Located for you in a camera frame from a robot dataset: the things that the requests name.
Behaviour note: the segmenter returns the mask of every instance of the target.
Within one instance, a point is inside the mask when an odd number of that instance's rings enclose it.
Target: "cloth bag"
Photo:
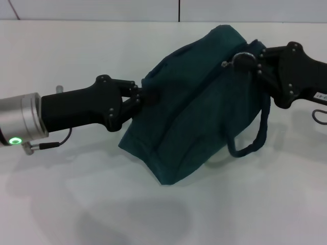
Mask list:
[[[218,26],[202,39],[165,57],[143,80],[160,102],[133,118],[119,147],[143,160],[161,184],[190,175],[226,144],[234,157],[265,143],[270,96],[250,73],[222,67],[239,52],[258,55],[265,47],[247,44],[231,26]],[[237,151],[234,138],[261,111],[253,144]]]

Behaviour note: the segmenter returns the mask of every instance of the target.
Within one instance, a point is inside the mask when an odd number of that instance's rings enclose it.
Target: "bag zipper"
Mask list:
[[[169,131],[170,127],[172,126],[174,120],[178,115],[193,101],[197,96],[199,96],[214,80],[216,77],[218,77],[222,72],[224,72],[229,67],[230,61],[232,60],[233,56],[237,54],[240,51],[243,51],[244,49],[249,49],[253,43],[242,43],[235,47],[228,55],[228,59],[226,61],[223,61],[222,63],[218,63],[206,76],[206,78],[203,80],[203,82],[182,102],[180,105],[169,115],[167,119],[167,123],[165,125],[165,128],[163,130],[163,133],[158,141],[158,143],[154,146],[154,150],[157,150],[160,146],[161,142],[165,138],[167,132]]]

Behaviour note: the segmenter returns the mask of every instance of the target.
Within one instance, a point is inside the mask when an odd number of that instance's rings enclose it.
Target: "bag handle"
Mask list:
[[[270,96],[266,93],[263,93],[262,102],[261,102],[260,127],[259,127],[258,134],[256,135],[256,138],[253,141],[253,143],[248,145],[246,148],[237,151],[235,147],[234,137],[231,137],[228,134],[226,135],[228,150],[233,157],[237,157],[237,158],[244,157],[252,152],[256,152],[265,144],[267,139],[269,112],[270,112]]]

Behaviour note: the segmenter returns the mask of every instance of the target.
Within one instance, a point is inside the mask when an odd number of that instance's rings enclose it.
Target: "metal cylinder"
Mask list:
[[[0,100],[0,147],[48,137],[41,97],[30,93]]]

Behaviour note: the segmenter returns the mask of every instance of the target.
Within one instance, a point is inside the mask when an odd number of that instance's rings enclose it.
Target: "white table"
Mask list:
[[[101,74],[140,84],[163,57],[216,25],[0,21],[0,97],[84,88]],[[232,26],[267,46],[298,41],[327,62],[327,24]],[[173,186],[160,186],[118,148],[128,125],[117,133],[76,128],[62,147],[33,156],[1,148],[0,244],[326,245],[327,127],[312,120],[316,108],[325,107],[272,106],[263,149],[242,159],[222,150]],[[258,124],[241,134],[244,144]]]

